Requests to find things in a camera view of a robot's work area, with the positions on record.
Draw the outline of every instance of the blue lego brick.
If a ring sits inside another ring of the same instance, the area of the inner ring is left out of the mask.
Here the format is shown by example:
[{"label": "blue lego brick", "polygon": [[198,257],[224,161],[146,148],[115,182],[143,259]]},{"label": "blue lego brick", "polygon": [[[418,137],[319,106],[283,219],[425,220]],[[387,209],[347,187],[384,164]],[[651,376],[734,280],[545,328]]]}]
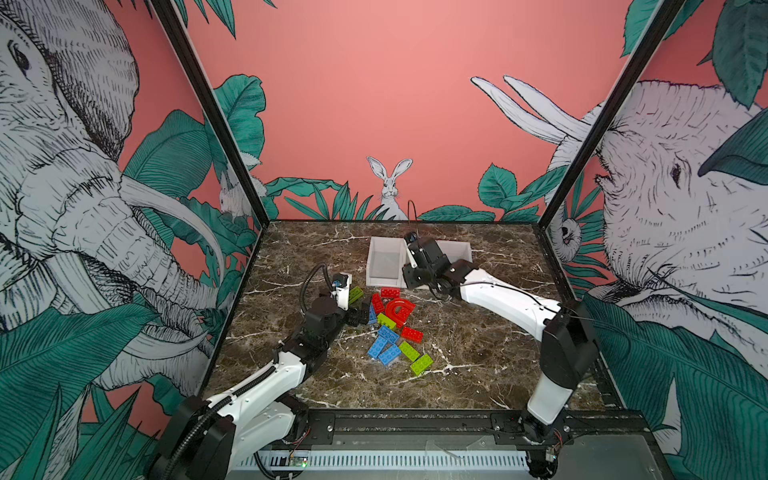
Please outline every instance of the blue lego brick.
[{"label": "blue lego brick", "polygon": [[387,346],[386,339],[382,338],[381,336],[377,336],[376,341],[373,343],[373,345],[371,345],[371,348],[368,350],[368,355],[370,355],[371,358],[375,360],[379,358],[379,355],[381,355],[382,350],[384,350],[384,347],[386,346]]},{"label": "blue lego brick", "polygon": [[379,338],[383,338],[387,341],[387,343],[397,343],[397,340],[400,338],[400,335],[397,333],[394,333],[388,326],[383,325],[379,329]]},{"label": "blue lego brick", "polygon": [[397,345],[392,345],[385,350],[384,353],[379,355],[379,360],[381,360],[385,366],[389,366],[390,363],[394,362],[397,357],[400,356],[400,353],[402,353],[400,348],[398,348]]},{"label": "blue lego brick", "polygon": [[368,324],[371,325],[372,323],[377,323],[379,319],[377,318],[376,312],[373,311],[373,305],[371,305],[371,308],[368,309]]}]

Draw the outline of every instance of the green lego brick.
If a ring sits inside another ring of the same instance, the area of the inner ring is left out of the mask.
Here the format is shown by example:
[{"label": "green lego brick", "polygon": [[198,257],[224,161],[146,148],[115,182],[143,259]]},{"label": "green lego brick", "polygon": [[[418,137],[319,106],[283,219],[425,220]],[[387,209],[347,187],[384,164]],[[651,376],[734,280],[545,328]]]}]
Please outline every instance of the green lego brick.
[{"label": "green lego brick", "polygon": [[360,300],[362,298],[362,288],[359,286],[356,286],[355,288],[351,289],[349,291],[349,305],[352,305],[357,300]]},{"label": "green lego brick", "polygon": [[411,364],[411,370],[413,370],[413,373],[416,376],[421,375],[424,373],[425,370],[429,368],[430,365],[432,365],[435,361],[432,360],[432,357],[427,355],[426,353],[422,355],[422,358],[416,360],[414,363]]},{"label": "green lego brick", "polygon": [[379,314],[379,324],[387,325],[393,332],[397,330],[397,323],[393,322],[387,315]]},{"label": "green lego brick", "polygon": [[411,346],[408,342],[403,342],[399,345],[400,351],[405,353],[405,355],[408,357],[408,360],[411,362],[415,361],[419,357],[419,352],[416,351],[415,348]]}]

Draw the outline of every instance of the lego brick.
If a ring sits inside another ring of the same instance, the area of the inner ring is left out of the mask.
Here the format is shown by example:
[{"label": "lego brick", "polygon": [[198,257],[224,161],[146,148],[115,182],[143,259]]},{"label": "lego brick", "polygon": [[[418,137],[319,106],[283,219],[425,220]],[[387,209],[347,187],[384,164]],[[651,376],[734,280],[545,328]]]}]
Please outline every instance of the lego brick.
[{"label": "lego brick", "polygon": [[371,305],[368,308],[368,324],[372,325],[372,324],[376,323],[377,321],[378,321],[378,319],[376,318],[376,312],[373,311],[373,305]]},{"label": "lego brick", "polygon": [[398,298],[400,296],[399,288],[382,287],[382,298]]},{"label": "lego brick", "polygon": [[402,336],[402,338],[406,340],[410,340],[415,343],[421,343],[422,339],[424,338],[423,333],[419,332],[418,330],[414,330],[410,327],[404,327],[400,335]]},{"label": "lego brick", "polygon": [[404,298],[395,298],[390,300],[384,309],[384,314],[391,320],[397,323],[397,326],[402,327],[405,325],[408,317],[411,316],[411,312],[416,308],[416,305],[409,302]]},{"label": "lego brick", "polygon": [[384,315],[383,313],[380,313],[377,317],[379,319],[379,323],[382,325],[388,326],[390,329],[397,329],[397,323],[394,323],[387,315]]},{"label": "lego brick", "polygon": [[397,357],[400,356],[400,353],[400,349],[397,348],[397,345],[392,345],[387,350],[385,350],[384,353],[379,355],[379,360],[381,360],[385,366],[389,366],[392,362],[397,360]]},{"label": "lego brick", "polygon": [[376,315],[384,312],[384,302],[378,293],[374,293],[371,297],[371,305],[373,305],[373,311],[376,312]]},{"label": "lego brick", "polygon": [[419,376],[424,373],[424,371],[427,370],[434,362],[435,361],[432,360],[432,357],[425,353],[422,355],[422,358],[411,364],[411,370],[413,370],[413,373],[416,376]]},{"label": "lego brick", "polygon": [[384,347],[386,346],[387,346],[386,339],[381,336],[377,336],[376,341],[373,343],[373,345],[371,345],[371,348],[368,349],[368,355],[370,355],[370,357],[374,360],[378,359],[379,355],[381,355],[382,350],[384,350]]},{"label": "lego brick", "polygon": [[355,288],[351,289],[349,291],[349,305],[352,305],[357,300],[360,300],[362,298],[362,288],[359,286],[356,286]]},{"label": "lego brick", "polygon": [[407,356],[408,360],[410,360],[411,362],[414,362],[416,359],[418,359],[419,352],[417,352],[416,349],[413,348],[410,343],[402,342],[400,343],[400,345],[398,345],[398,347],[400,348],[400,351],[402,352],[402,354]]},{"label": "lego brick", "polygon": [[384,337],[388,343],[397,343],[400,339],[400,335],[393,332],[388,326],[384,325],[379,329],[379,336]]}]

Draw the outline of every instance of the brown marble surface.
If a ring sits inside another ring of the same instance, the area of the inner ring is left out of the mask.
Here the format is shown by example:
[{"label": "brown marble surface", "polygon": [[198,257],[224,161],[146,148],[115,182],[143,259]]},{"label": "brown marble surface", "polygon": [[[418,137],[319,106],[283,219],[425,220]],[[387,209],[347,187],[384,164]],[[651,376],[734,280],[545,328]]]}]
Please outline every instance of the brown marble surface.
[{"label": "brown marble surface", "polygon": [[[474,263],[500,280],[558,298],[532,229],[526,225],[419,225],[421,235],[467,241]],[[262,242],[245,294],[205,396],[229,388],[270,359],[278,340],[300,321],[299,288],[319,262],[331,274],[346,271],[364,286],[370,237],[401,237],[407,223],[272,223]],[[320,285],[317,275],[314,286]],[[538,381],[538,344],[500,316],[457,300],[435,300],[429,291],[402,294],[416,305],[409,325],[424,332],[420,353],[435,363],[418,378],[400,356],[386,368],[366,355],[376,338],[368,326],[345,327],[322,369],[293,394],[310,407],[523,409]],[[308,299],[316,296],[310,289]],[[603,409],[588,376],[572,409]]]}]

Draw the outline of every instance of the pink wall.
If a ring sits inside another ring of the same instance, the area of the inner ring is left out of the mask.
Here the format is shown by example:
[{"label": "pink wall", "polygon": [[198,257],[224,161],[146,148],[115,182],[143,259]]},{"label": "pink wall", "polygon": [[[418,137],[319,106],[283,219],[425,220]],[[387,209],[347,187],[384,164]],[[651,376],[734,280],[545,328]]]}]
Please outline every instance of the pink wall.
[{"label": "pink wall", "polygon": [[[191,2],[187,10],[214,87],[233,74],[263,81],[266,143],[254,176],[348,180],[364,198],[382,186],[366,156],[390,173],[412,158],[397,180],[399,203],[404,210],[414,200],[424,212],[446,204],[487,210],[477,185],[491,163],[522,187],[545,172],[554,151],[511,124],[469,79],[501,87],[503,75],[514,76],[580,118],[607,97],[624,65],[629,3],[329,0],[275,9],[235,0],[237,38],[212,12],[206,23]],[[303,217],[277,204],[281,218]]]}]

